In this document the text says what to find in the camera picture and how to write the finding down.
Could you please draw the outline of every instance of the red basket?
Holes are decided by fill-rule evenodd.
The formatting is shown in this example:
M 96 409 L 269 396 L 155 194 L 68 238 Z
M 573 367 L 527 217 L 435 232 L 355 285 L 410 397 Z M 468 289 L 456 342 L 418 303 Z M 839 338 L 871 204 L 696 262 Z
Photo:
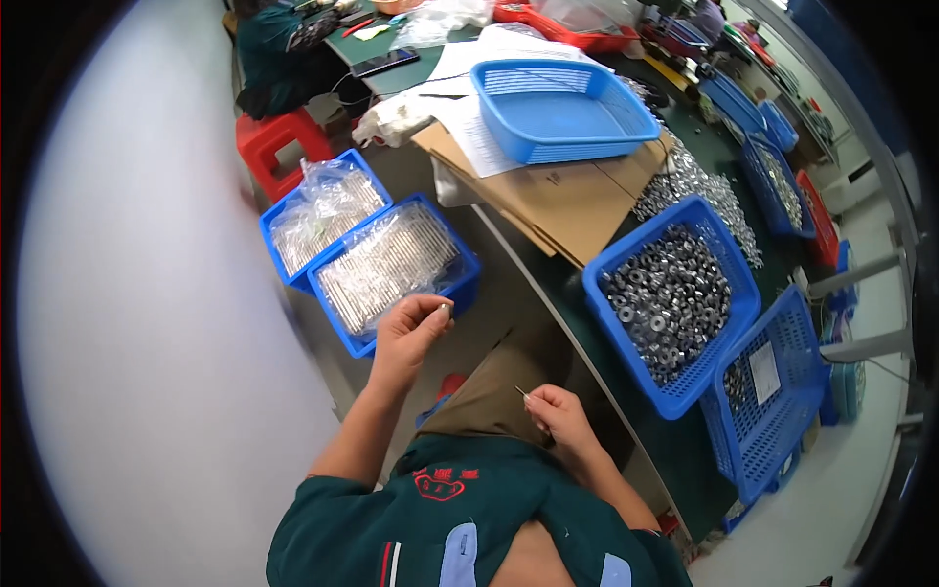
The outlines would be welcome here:
M 518 2 L 518 0 L 496 0 L 496 6 L 492 8 L 492 20 L 497 23 L 527 23 L 528 15 L 524 10 L 506 10 L 503 4 L 528 4 Z
M 812 215 L 812 221 L 815 223 L 815 240 L 808 243 L 809 249 L 815 255 L 818 263 L 828 267 L 838 267 L 838 233 L 835 232 L 835 225 L 831 222 L 831 216 L 825 209 L 822 198 L 815 191 L 815 186 L 808 179 L 805 171 L 799 171 L 795 176 L 795 183 L 798 184 L 806 193 L 806 206 L 808 213 Z
M 618 53 L 626 48 L 630 41 L 638 40 L 639 35 L 628 26 L 621 26 L 621 37 L 603 33 L 572 33 L 547 16 L 536 12 L 534 8 L 523 6 L 526 20 L 520 21 L 533 27 L 548 40 L 556 40 L 566 45 L 577 47 L 584 53 Z

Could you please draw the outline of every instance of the chair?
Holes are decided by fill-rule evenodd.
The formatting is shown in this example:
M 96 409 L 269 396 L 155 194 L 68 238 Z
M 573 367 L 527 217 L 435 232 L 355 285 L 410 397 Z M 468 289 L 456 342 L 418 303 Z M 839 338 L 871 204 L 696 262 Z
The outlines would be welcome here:
M 268 195 L 271 204 L 300 185 L 303 179 L 303 172 L 299 168 L 282 179 L 273 175 L 279 165 L 277 151 L 294 139 L 306 152 L 307 161 L 325 161 L 334 157 L 326 133 L 302 106 L 289 114 L 266 116 L 262 120 L 241 115 L 235 123 L 238 153 Z

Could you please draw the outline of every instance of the khaki pants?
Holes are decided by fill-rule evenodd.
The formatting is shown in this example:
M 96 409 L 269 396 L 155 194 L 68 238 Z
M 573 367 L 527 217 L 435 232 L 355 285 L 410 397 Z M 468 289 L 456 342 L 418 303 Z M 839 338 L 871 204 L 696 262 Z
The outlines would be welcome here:
M 443 406 L 418 429 L 424 434 L 511 436 L 547 448 L 551 437 L 525 411 L 522 395 L 543 383 L 562 386 L 573 350 L 556 323 L 512 329 Z

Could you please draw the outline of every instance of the red pliers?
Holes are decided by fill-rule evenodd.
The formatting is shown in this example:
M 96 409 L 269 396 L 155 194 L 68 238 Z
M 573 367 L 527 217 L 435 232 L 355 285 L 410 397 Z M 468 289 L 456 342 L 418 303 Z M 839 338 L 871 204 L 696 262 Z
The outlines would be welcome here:
M 359 30 L 360 28 L 364 28 L 364 27 L 368 26 L 369 24 L 373 23 L 374 21 L 375 21 L 375 19 L 368 19 L 367 21 L 362 21 L 361 23 L 358 23 L 358 24 L 356 24 L 355 26 L 350 27 L 349 30 L 347 30 L 345 33 L 343 33 L 343 39 L 345 39 L 346 37 L 348 37 L 348 36 L 351 35 L 352 33 L 356 32 L 356 31 Z

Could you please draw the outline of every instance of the cardboard sheet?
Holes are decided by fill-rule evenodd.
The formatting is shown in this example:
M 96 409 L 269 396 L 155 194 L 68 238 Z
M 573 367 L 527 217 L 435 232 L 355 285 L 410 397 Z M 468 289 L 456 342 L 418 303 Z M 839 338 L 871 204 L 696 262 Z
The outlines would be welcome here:
M 546 254 L 559 253 L 581 268 L 607 246 L 671 149 L 663 132 L 626 157 L 529 165 L 480 179 L 441 124 L 412 140 Z

